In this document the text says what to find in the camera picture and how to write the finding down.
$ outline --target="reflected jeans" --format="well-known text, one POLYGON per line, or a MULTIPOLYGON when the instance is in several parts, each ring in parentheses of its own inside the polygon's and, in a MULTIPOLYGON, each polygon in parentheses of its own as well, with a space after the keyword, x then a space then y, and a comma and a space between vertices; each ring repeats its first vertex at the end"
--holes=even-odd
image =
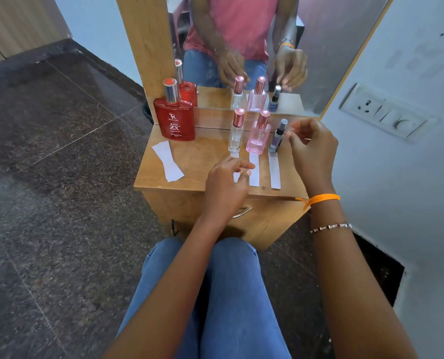
MULTIPOLYGON (((183 242, 155 245, 122 321, 129 322, 171 264, 183 242)), ((257 252, 238 238, 215 244, 177 359, 290 358, 265 289, 257 252)))
MULTIPOLYGON (((267 77, 267 66, 263 60, 247 59, 244 69, 250 78, 250 82, 243 87, 245 90, 253 90, 259 77, 267 77)), ((183 56, 183 78, 202 87, 225 88, 220 81, 217 63, 212 57, 199 50, 190 49, 183 56)))

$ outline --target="person's left hand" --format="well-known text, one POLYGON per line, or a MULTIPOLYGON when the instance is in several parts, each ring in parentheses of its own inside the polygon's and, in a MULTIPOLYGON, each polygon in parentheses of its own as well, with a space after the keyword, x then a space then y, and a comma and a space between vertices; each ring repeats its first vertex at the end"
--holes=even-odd
POLYGON ((231 156, 216 164, 208 173, 205 183, 205 206, 202 217, 225 227, 237 213, 249 193, 250 170, 240 174, 237 183, 233 173, 243 169, 254 169, 255 165, 231 156))
POLYGON ((277 84, 283 90, 292 92, 307 79, 307 55, 300 49, 292 49, 288 45, 280 47, 276 56, 277 84))

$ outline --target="red perfume bottle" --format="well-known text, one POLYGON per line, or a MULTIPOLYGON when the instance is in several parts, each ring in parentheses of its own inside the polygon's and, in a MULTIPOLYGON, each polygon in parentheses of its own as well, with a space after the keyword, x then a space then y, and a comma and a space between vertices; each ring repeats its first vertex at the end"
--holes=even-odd
POLYGON ((179 84, 180 99, 192 103, 197 107, 197 86, 194 83, 185 82, 183 79, 182 60, 175 60, 175 72, 179 84))
POLYGON ((179 86, 175 79, 166 78, 163 86, 165 97, 154 99, 162 136, 176 141, 192 141, 195 139, 192 103, 180 100, 179 86))

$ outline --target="clear perfume bottle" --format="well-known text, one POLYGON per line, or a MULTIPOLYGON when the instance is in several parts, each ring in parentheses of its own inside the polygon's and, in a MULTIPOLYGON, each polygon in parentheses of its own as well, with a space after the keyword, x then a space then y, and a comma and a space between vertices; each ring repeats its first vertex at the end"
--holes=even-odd
POLYGON ((230 137, 229 137, 230 152, 240 151, 240 142, 242 142, 244 116, 245 116, 245 110, 243 108, 237 108, 233 113, 233 123, 232 127, 230 128, 230 137))
POLYGON ((270 125, 268 124, 269 118, 269 111, 261 111, 258 120, 254 122, 252 129, 250 130, 250 136, 246 148, 247 151, 258 155, 264 151, 265 144, 270 135, 270 125))
POLYGON ((244 80, 245 78, 242 76, 238 76, 235 78, 235 85, 232 89, 232 100, 230 102, 230 109, 242 108, 244 80))
POLYGON ((249 100, 247 101, 247 111, 259 112, 264 109, 267 94, 265 93, 265 77, 257 78, 255 89, 250 91, 249 100))
POLYGON ((280 121, 279 128, 277 128, 275 131, 272 142, 268 147, 269 152, 277 152, 279 150, 279 146, 283 140, 283 132, 285 131, 285 127, 287 126, 288 122, 289 121, 287 121, 285 118, 280 121))
POLYGON ((194 107, 179 98, 179 86, 173 78, 163 81, 165 97, 154 99, 160 132, 165 138, 177 141, 195 139, 194 107))
POLYGON ((194 83, 186 82, 183 79, 182 60, 175 60, 175 73, 179 84, 179 96, 181 100, 192 103, 197 107, 197 86, 194 83))
POLYGON ((274 95, 272 96, 272 99, 268 103, 268 110, 270 112, 277 112, 277 108, 279 108, 279 98, 281 91, 282 91, 281 86, 275 86, 274 95))

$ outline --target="hand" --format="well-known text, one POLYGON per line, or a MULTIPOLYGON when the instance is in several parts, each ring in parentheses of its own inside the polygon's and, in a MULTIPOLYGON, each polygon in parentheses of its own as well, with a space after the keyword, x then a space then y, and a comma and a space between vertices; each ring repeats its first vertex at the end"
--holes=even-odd
POLYGON ((291 124, 287 132, 293 162, 309 197, 333 193, 332 169, 338 140, 323 123, 313 118, 291 124))
POLYGON ((208 173, 205 182, 205 206, 202 217, 212 223, 225 225, 237 213, 249 193, 250 170, 240 174, 237 183, 233 173, 254 169, 255 165, 239 158, 226 157, 208 173))
POLYGON ((223 49, 216 56, 220 81, 223 84, 233 87, 237 76, 242 76, 246 82, 250 82, 250 78, 244 70, 245 59, 237 50, 223 49))
POLYGON ((303 50, 283 45, 277 53, 276 63, 279 74, 277 84, 281 84, 283 90, 292 92, 307 79, 307 55, 303 50))

